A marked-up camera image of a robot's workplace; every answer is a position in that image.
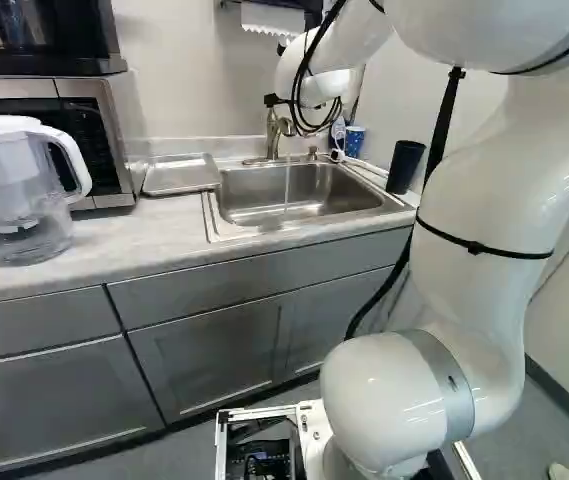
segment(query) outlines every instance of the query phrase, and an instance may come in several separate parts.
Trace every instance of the black cup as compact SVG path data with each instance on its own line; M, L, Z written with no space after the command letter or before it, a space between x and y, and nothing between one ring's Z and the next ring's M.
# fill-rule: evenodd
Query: black cup
M426 145L410 140L400 140L395 144L395 152L386 181L386 191L403 195L413 180Z

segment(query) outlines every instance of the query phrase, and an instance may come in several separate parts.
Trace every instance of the metal tray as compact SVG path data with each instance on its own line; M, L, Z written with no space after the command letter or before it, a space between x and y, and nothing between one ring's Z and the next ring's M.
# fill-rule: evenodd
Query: metal tray
M150 197L214 190L222 181L208 153L153 157L150 163L142 185Z

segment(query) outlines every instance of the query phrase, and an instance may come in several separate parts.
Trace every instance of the water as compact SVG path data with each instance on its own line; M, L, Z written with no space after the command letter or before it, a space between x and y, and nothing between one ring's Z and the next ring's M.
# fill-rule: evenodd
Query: water
M291 154L286 156L286 177L284 179L284 213L282 214L282 219L286 220L286 212L288 212L288 189L291 178Z
M73 224L63 198L47 198L26 217L0 224L0 264L28 265L71 245Z

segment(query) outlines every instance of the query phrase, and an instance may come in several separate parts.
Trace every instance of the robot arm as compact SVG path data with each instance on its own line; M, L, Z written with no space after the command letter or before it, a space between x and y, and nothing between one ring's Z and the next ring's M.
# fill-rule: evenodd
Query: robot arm
M380 2L349 0L313 53L302 81L301 99L312 108L340 97L350 82L350 69L366 63L388 40L393 28ZM291 100L300 62L320 27L300 35L286 48L275 71L275 93Z
M504 103L423 192L411 274L426 306L415 328L345 342L322 368L334 441L369 478L406 474L407 462L511 415L525 379L526 307L569 217L569 2L387 0L384 9L403 42L435 61L524 75L509 77ZM369 0L350 0L311 72L364 62L391 34L381 18ZM280 95L304 52L296 42L278 66ZM340 90L311 78L302 106Z

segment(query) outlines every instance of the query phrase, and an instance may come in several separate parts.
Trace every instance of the paper towel dispenser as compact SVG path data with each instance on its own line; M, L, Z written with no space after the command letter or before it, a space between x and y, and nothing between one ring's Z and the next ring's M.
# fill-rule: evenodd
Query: paper towel dispenser
M306 22L305 29L311 30L318 27L322 23L323 0L221 0L221 5L226 3L261 3L263 5L272 5L274 7L295 8L304 10L304 19Z

